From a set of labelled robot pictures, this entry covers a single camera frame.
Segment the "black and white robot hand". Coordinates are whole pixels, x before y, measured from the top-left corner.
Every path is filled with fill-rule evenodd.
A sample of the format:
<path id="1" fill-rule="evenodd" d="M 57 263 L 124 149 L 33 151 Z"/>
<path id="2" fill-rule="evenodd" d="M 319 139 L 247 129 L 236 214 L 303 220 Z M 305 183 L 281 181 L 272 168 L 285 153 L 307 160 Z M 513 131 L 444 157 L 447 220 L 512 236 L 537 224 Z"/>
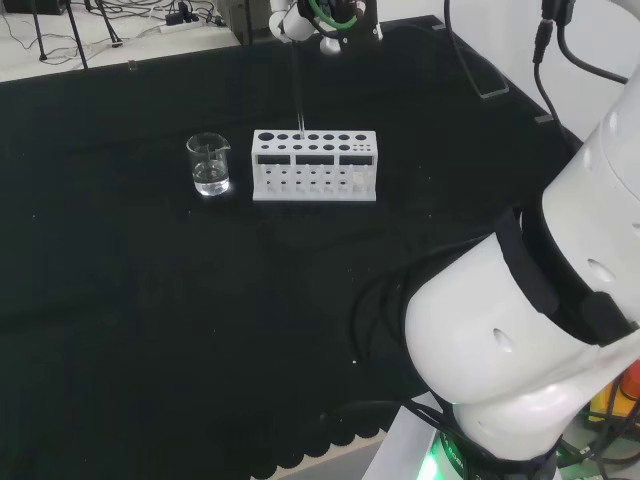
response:
<path id="1" fill-rule="evenodd" d="M 269 4 L 270 31 L 283 43 L 317 36 L 322 53 L 337 55 L 383 39 L 376 1 L 272 0 Z"/>

